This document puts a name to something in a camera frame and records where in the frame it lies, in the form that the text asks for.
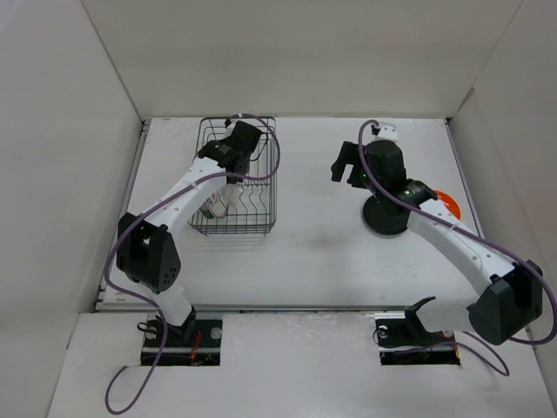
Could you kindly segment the green rimmed white plate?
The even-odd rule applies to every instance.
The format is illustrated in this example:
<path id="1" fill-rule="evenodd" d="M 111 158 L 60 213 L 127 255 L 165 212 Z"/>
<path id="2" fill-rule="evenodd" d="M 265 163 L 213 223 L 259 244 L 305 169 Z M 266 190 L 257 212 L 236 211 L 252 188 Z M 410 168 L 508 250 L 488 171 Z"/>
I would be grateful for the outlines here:
<path id="1" fill-rule="evenodd" d="M 204 203 L 203 205 L 201 205 L 199 207 L 199 211 L 207 218 L 207 219 L 213 219 L 214 215 L 211 212 L 210 208 L 208 207 L 208 205 L 206 203 Z"/>

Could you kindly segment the clear glass plate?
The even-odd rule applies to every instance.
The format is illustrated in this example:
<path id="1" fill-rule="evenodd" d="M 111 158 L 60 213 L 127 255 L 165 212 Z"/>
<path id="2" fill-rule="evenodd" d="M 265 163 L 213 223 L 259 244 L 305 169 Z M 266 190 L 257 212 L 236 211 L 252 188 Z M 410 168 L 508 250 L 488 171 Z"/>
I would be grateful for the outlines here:
<path id="1" fill-rule="evenodd" d="M 221 201 L 226 208 L 235 207 L 239 201 L 243 187 L 240 184 L 226 185 L 221 192 Z"/>

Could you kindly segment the white plate red characters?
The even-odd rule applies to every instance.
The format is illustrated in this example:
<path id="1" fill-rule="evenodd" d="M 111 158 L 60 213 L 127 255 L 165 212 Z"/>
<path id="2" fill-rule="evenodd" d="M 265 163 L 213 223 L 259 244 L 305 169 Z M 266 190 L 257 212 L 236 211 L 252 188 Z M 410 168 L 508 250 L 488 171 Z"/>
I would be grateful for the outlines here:
<path id="1" fill-rule="evenodd" d="M 211 212 L 213 213 L 214 219 L 222 219 L 228 213 L 228 208 L 226 208 L 225 205 L 221 201 L 221 192 L 222 191 L 218 191 L 218 192 L 213 193 L 205 201 L 205 203 L 208 205 Z"/>

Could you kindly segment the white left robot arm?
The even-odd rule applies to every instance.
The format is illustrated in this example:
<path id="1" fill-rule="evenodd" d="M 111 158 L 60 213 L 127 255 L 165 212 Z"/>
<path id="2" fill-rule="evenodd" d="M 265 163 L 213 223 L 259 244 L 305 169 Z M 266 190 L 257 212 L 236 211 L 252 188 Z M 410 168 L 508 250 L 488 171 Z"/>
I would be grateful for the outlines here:
<path id="1" fill-rule="evenodd" d="M 178 346 L 194 337 L 195 309 L 177 283 L 181 261 L 174 234 L 214 193 L 244 179 L 263 132 L 234 121 L 224 137 L 207 142 L 185 175 L 162 197 L 163 205 L 138 223 L 117 249 L 116 265 L 142 288 L 166 319 L 164 334 Z"/>

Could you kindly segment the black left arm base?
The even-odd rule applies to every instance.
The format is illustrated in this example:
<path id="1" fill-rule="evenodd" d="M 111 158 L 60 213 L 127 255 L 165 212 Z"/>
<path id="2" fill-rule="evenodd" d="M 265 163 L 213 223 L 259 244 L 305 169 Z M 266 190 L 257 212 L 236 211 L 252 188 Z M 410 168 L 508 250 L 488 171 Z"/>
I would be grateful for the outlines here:
<path id="1" fill-rule="evenodd" d="M 221 319 L 195 319 L 186 329 L 169 325 L 158 365 L 163 367 L 219 366 L 222 325 Z M 142 366 L 151 366 L 163 342 L 162 321 L 155 316 L 139 322 L 136 329 L 144 335 L 140 363 Z"/>

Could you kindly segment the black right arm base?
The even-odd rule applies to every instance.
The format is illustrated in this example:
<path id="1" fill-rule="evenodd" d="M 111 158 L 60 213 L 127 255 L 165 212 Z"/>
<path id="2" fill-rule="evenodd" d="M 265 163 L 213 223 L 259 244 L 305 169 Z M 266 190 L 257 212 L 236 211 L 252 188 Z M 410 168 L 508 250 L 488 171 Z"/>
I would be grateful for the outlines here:
<path id="1" fill-rule="evenodd" d="M 382 366 L 460 365 L 454 337 L 428 332 L 419 321 L 417 312 L 432 300 L 434 297 L 427 297 L 404 311 L 374 315 L 372 337 L 379 346 Z"/>

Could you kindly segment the black round plate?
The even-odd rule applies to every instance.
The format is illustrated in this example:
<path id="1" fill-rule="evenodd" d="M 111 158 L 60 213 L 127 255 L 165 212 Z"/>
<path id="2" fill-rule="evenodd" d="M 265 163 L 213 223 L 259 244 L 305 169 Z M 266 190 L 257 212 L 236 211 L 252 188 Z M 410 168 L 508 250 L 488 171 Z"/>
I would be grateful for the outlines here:
<path id="1" fill-rule="evenodd" d="M 410 211 L 393 203 L 383 195 L 372 195 L 366 200 L 362 216 L 367 226 L 382 236 L 394 236 L 407 229 Z"/>

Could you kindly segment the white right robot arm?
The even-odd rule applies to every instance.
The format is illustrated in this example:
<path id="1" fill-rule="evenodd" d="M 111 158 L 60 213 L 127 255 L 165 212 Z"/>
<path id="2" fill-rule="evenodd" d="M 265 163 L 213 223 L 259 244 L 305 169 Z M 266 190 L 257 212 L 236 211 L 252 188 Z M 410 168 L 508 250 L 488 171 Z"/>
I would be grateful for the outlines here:
<path id="1" fill-rule="evenodd" d="M 441 303 L 427 295 L 403 316 L 379 323 L 392 331 L 389 347 L 425 345 L 438 332 L 474 332 L 501 345 L 514 340 L 542 313 L 542 273 L 530 260 L 519 262 L 485 243 L 462 225 L 425 183 L 406 175 L 401 149 L 376 139 L 367 145 L 344 142 L 332 163 L 332 181 L 352 168 L 348 184 L 371 193 L 362 208 L 365 225 L 383 238 L 406 231 L 418 235 L 468 281 L 475 292 L 468 301 Z"/>

